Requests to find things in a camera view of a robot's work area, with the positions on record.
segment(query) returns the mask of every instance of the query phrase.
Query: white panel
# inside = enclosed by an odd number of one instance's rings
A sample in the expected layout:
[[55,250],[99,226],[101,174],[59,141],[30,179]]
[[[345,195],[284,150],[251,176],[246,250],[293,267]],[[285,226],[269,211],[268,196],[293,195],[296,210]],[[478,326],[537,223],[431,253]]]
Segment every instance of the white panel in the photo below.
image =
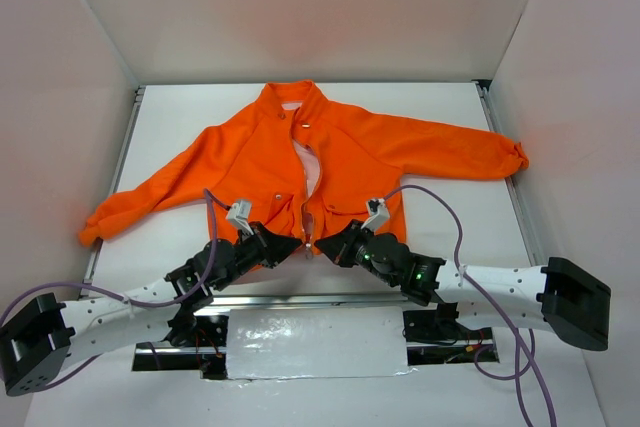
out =
[[409,372],[400,307],[233,310],[230,379],[389,377]]
[[531,159],[519,190],[542,250],[613,289],[612,352],[588,357],[612,426],[640,417],[619,392],[640,390],[626,347],[638,308],[616,307],[640,289],[639,32],[640,0],[530,0],[490,90],[503,131]]
[[[510,334],[499,329],[497,340],[505,364],[487,368],[512,373]],[[580,352],[546,333],[537,345],[558,425],[604,427]],[[38,394],[25,427],[51,427],[52,419],[65,427],[524,426],[513,385],[487,379],[471,364],[423,366],[395,377],[207,382],[196,372],[131,372],[132,357],[133,348],[107,354]],[[531,374],[523,392],[534,425],[549,425]]]
[[143,83],[492,78],[526,0],[89,0]]
[[[207,125],[226,121],[256,99],[260,84],[147,87],[119,189],[136,187],[185,149]],[[474,84],[320,84],[328,98],[391,113],[488,129]],[[465,227],[461,258],[475,265],[527,266],[528,259],[503,181],[405,177],[450,202]],[[440,204],[422,192],[403,193],[409,246],[451,257],[457,230]],[[204,202],[154,213],[104,242],[94,281],[132,289],[179,267],[208,239]],[[388,292],[364,269],[342,269],[324,257],[296,254],[274,270],[252,272],[224,295]]]
[[[132,89],[79,0],[0,0],[0,309],[32,287],[80,280],[75,231],[104,197]],[[28,397],[0,392],[0,425]]]

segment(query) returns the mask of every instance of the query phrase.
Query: orange jacket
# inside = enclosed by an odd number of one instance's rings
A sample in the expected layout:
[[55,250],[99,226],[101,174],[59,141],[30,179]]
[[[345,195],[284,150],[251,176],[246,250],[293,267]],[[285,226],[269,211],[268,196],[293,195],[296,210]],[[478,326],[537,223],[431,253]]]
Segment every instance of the orange jacket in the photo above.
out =
[[[296,110],[283,102],[301,101]],[[307,196],[305,172],[292,140],[310,148],[320,179]],[[373,114],[328,100],[311,81],[267,84],[260,97],[195,142],[135,190],[113,194],[89,217],[80,241],[109,239],[149,212],[203,198],[203,189],[227,204],[251,200],[251,221],[306,242],[335,234],[352,218],[367,217],[365,202],[399,185],[403,174],[500,179],[528,165],[520,144],[491,132]],[[404,241],[402,197],[388,207],[380,232]],[[216,206],[218,235],[236,232]],[[305,233],[303,214],[313,216]]]

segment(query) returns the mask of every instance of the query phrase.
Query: white wall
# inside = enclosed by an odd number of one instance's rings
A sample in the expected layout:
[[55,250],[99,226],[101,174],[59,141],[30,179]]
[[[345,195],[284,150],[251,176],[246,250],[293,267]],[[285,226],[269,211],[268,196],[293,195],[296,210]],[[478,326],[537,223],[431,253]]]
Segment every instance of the white wall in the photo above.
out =
[[640,0],[530,0],[490,89],[542,250],[613,289],[611,348],[586,356],[612,426],[640,417],[639,33]]
[[89,0],[142,83],[491,78],[526,0]]
[[[80,0],[0,0],[0,309],[83,277],[74,236],[106,195],[133,88]],[[29,397],[0,392],[0,426]]]

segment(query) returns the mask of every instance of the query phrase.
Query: purple cable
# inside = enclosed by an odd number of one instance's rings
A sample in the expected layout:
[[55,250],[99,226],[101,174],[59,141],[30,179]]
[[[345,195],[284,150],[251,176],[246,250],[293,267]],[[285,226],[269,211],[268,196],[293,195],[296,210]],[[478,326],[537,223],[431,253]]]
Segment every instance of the purple cable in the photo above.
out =
[[147,342],[147,346],[149,347],[149,350],[151,350],[151,354],[153,355],[153,360],[156,363],[156,370],[162,370],[162,365],[160,364],[160,356],[158,355],[153,342]]
[[[442,204],[442,206],[445,209],[447,209],[447,211],[451,214],[451,216],[453,217],[453,220],[456,223],[456,226],[458,227],[458,241],[456,242],[456,246],[453,251],[453,261],[456,267],[458,268],[458,270],[460,270],[460,247],[462,245],[463,233],[462,233],[462,223],[460,222],[460,218],[458,217],[458,214],[456,214],[455,211],[451,208],[451,206],[447,204],[447,202],[445,202],[439,195],[419,185],[403,185],[403,186],[397,187],[393,189],[391,192],[389,192],[384,197],[384,200],[388,200],[389,198],[391,198],[392,196],[394,196],[395,194],[397,194],[398,192],[404,189],[416,189],[424,192],[425,194],[430,195],[431,197],[436,199],[440,204]],[[480,294],[482,294],[482,296],[486,298],[487,301],[493,306],[493,308],[498,312],[500,317],[502,317],[502,319],[505,321],[505,323],[507,324],[507,326],[509,327],[509,329],[513,333],[513,336],[516,339],[516,355],[515,355],[516,366],[515,366],[515,374],[514,374],[515,381],[516,381],[516,395],[518,397],[518,405],[520,406],[522,417],[524,418],[524,421],[527,423],[527,426],[533,427],[533,424],[531,423],[531,419],[529,418],[529,415],[524,405],[524,399],[522,397],[522,387],[520,384],[520,376],[521,376],[520,350],[522,350],[522,352],[524,352],[525,356],[527,357],[529,361],[529,365],[533,369],[533,372],[536,376],[536,380],[540,385],[540,389],[542,390],[542,395],[544,396],[545,403],[547,404],[547,411],[549,413],[549,422],[551,424],[551,427],[557,427],[558,421],[556,419],[556,413],[555,413],[555,408],[553,407],[553,400],[551,399],[551,393],[549,392],[549,388],[547,387],[547,384],[544,381],[544,377],[542,375],[542,372],[540,371],[540,368],[538,367],[538,364],[536,363],[535,358],[533,357],[531,351],[527,347],[527,344],[525,343],[524,339],[520,335],[520,332],[518,332],[518,328],[511,321],[511,319],[509,318],[509,315],[505,312],[505,310],[502,307],[500,307],[500,304],[498,304],[498,302],[496,302],[496,300],[491,296],[491,294],[489,294],[489,292],[487,292],[480,284],[478,284],[478,282],[476,282],[469,274],[465,273],[463,277],[478,292],[480,292]]]
[[[531,337],[531,355],[533,357],[535,357],[536,356],[536,338],[535,338],[535,335],[534,335],[532,329],[529,329],[529,336]],[[522,377],[531,368],[531,362],[527,362],[527,365],[524,366],[524,369],[522,369],[520,372],[518,372],[518,374],[512,374],[512,375],[496,375],[496,374],[492,374],[491,372],[488,372],[488,371],[484,370],[484,368],[480,365],[480,354],[482,354],[482,352],[486,352],[487,350],[493,350],[493,347],[494,347],[493,345],[483,345],[478,350],[476,350],[476,353],[473,356],[473,363],[475,364],[476,368],[482,374],[484,374],[485,376],[489,377],[490,379],[493,379],[493,380],[515,380],[516,376]]]
[[[213,196],[213,194],[211,192],[209,192],[208,189],[204,190],[204,198],[205,198],[205,201],[207,203],[207,209],[209,210],[209,214],[211,215],[211,221],[212,221],[212,224],[213,224],[213,236],[212,236],[212,239],[211,239],[211,250],[209,251],[209,260],[207,261],[207,266],[205,267],[204,272],[202,273],[202,276],[200,277],[198,282],[196,282],[196,284],[188,292],[186,292],[185,294],[183,294],[183,295],[181,295],[179,297],[176,297],[173,300],[169,300],[169,301],[166,301],[166,302],[142,302],[140,300],[129,299],[129,302],[131,303],[131,305],[136,306],[136,307],[155,309],[155,308],[168,307],[170,305],[179,304],[179,303],[183,302],[184,300],[186,300],[191,295],[193,295],[195,292],[197,292],[200,289],[200,287],[202,287],[202,285],[205,283],[205,281],[209,277],[209,274],[211,274],[211,270],[213,269],[213,261],[214,261],[215,256],[216,256],[216,247],[217,247],[217,239],[218,239],[218,226],[217,226],[217,222],[216,222],[216,213],[215,213],[215,211],[213,209],[213,202],[216,202],[217,204],[221,205],[225,209],[228,206],[226,206],[226,204],[224,204],[224,203],[220,202],[218,199],[216,199]],[[49,290],[49,289],[53,289],[53,288],[56,288],[56,287],[67,287],[67,288],[73,288],[73,289],[86,289],[86,290],[89,290],[91,292],[96,292],[98,294],[102,294],[105,297],[110,297],[112,299],[118,300],[120,302],[122,302],[124,300],[124,297],[122,295],[117,294],[117,293],[112,292],[112,291],[107,290],[107,289],[103,289],[101,287],[96,287],[95,285],[84,284],[84,283],[81,283],[81,282],[49,282],[49,283],[46,283],[46,284],[38,285],[36,287],[32,287],[31,289],[27,290],[26,292],[23,292],[18,297],[16,297],[7,306],[5,311],[0,316],[0,327],[2,327],[5,324],[5,322],[7,320],[7,317],[9,317],[9,314],[16,307],[16,305],[18,305],[24,299],[26,299],[27,297],[29,297],[32,294],[34,294],[36,292],[39,292],[41,290]],[[92,357],[87,362],[83,363],[80,367],[78,367],[76,370],[74,370],[71,374],[69,374],[65,378],[61,379],[60,381],[55,382],[55,384],[56,385],[60,385],[62,382],[65,382],[66,380],[70,379],[71,377],[76,375],[78,372],[80,372],[82,369],[84,369],[86,366],[88,366],[91,362],[93,362],[96,358],[97,358],[97,356],[96,357]],[[0,366],[0,380],[4,381],[4,372],[2,372],[1,366]]]
[[75,377],[76,374],[79,374],[80,371],[84,370],[85,367],[88,367],[89,364],[91,362],[93,362],[94,360],[96,360],[98,357],[100,357],[100,356],[96,355],[95,357],[89,357],[87,360],[85,360],[78,368],[76,368],[70,374],[65,375],[60,380],[56,380],[54,382],[49,382],[47,385],[45,385],[41,389],[38,389],[36,392],[44,392],[45,390],[50,390],[50,389],[53,389],[54,387],[59,386],[60,384],[63,384],[64,382],[69,380],[71,377]]

